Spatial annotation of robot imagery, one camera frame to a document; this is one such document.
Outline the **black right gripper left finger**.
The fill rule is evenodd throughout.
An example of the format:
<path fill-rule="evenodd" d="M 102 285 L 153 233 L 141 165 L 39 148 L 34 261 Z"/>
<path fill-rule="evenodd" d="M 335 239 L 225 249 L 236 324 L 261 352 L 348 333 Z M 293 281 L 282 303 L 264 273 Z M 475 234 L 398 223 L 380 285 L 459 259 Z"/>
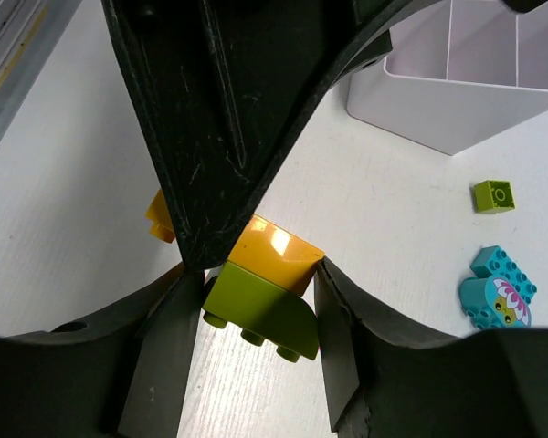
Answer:
<path fill-rule="evenodd" d="M 204 274 L 176 266 L 51 331 L 0 337 L 0 437 L 174 437 Z"/>

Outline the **yellow lego brick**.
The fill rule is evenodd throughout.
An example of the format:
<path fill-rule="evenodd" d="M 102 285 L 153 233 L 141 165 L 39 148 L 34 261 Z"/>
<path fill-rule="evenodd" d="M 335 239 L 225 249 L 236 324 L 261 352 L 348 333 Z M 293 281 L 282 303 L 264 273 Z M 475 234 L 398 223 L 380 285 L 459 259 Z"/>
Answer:
<path fill-rule="evenodd" d="M 255 214 L 227 258 L 238 277 L 218 281 L 211 294 L 239 302 L 301 302 L 323 256 L 320 248 Z"/>

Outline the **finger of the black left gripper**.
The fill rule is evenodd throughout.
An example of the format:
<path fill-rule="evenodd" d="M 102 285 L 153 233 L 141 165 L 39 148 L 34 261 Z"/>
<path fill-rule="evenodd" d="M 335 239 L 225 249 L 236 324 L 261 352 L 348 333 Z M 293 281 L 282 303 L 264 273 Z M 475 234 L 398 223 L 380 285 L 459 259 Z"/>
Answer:
<path fill-rule="evenodd" d="M 184 264 L 222 264 L 325 93 L 417 1 L 106 1 Z"/>

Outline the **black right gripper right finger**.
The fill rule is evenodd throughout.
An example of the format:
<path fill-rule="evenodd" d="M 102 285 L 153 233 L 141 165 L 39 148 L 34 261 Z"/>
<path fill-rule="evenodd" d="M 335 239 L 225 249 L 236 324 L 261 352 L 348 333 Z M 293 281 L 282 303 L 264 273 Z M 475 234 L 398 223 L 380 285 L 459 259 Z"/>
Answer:
<path fill-rule="evenodd" d="M 314 278 L 330 426 L 340 437 L 548 437 L 548 328 L 458 338 L 358 287 Z"/>

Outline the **lime rounded lego brick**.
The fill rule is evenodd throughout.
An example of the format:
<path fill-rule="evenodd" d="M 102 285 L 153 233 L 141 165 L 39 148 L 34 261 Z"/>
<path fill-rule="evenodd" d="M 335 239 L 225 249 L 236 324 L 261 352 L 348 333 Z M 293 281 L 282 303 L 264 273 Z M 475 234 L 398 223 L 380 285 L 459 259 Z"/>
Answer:
<path fill-rule="evenodd" d="M 222 329 L 232 323 L 242 337 L 261 346 L 268 340 L 284 359 L 315 360 L 317 318 L 301 297 L 231 262 L 224 264 L 203 304 L 204 320 Z"/>

